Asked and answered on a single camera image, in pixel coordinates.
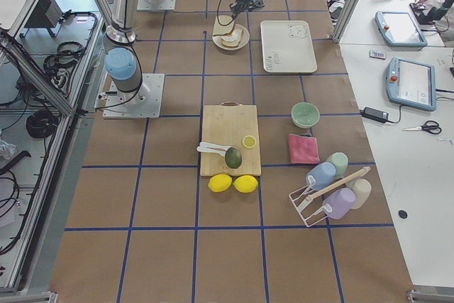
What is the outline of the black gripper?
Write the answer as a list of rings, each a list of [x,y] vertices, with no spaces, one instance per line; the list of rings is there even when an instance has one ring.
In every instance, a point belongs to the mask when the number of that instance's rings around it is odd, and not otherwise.
[[[231,23],[235,24],[238,16],[246,11],[255,11],[264,7],[263,0],[235,0],[229,5],[231,10]]]

